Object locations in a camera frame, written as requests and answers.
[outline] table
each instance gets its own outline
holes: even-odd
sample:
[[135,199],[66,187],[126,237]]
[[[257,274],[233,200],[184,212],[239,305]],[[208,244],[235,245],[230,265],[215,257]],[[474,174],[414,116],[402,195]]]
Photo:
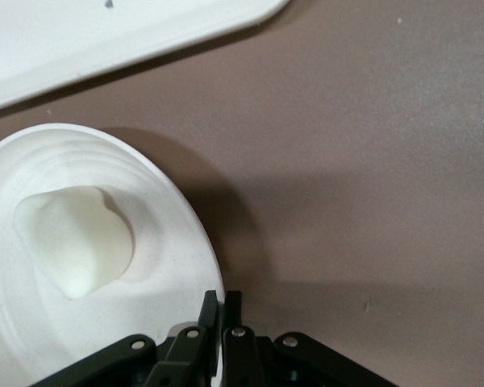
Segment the table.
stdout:
[[484,386],[484,0],[298,0],[0,110],[0,140],[47,122],[169,175],[257,333]]

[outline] white food item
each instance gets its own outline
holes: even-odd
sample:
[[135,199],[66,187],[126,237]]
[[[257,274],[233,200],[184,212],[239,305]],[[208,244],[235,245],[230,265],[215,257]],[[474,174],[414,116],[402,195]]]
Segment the white food item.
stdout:
[[23,199],[15,209],[15,228],[38,269],[68,298],[113,281],[131,262],[131,233],[95,187]]

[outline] metal bolt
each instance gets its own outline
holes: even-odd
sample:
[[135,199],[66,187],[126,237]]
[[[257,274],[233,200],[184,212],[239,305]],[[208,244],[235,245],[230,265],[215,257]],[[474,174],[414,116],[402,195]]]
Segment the metal bolt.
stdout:
[[243,335],[245,335],[245,329],[240,327],[233,328],[232,335],[234,335],[235,337],[242,337]]
[[295,337],[287,336],[283,339],[283,345],[294,348],[298,345],[298,340]]
[[145,342],[143,340],[138,340],[131,344],[131,348],[135,350],[142,349],[143,347],[145,347]]
[[197,336],[199,336],[199,331],[197,329],[190,329],[188,332],[186,332],[186,337],[189,339],[194,339]]

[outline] brown table surface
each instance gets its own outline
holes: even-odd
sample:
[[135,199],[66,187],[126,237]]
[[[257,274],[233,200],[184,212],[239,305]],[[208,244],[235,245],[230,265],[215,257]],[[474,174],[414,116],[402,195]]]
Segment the brown table surface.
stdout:
[[189,199],[245,319],[405,387],[484,386],[484,0],[296,1],[0,110],[125,140]]

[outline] round white plate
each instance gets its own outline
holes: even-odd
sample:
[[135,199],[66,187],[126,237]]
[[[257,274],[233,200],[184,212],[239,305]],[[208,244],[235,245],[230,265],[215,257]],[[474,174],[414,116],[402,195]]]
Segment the round white plate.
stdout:
[[[117,280],[69,300],[33,265],[12,218],[26,196],[73,185],[107,192],[135,252]],[[154,164],[111,135],[51,123],[0,142],[0,387],[30,385],[135,333],[163,341],[195,321],[206,290],[223,298],[201,223]]]

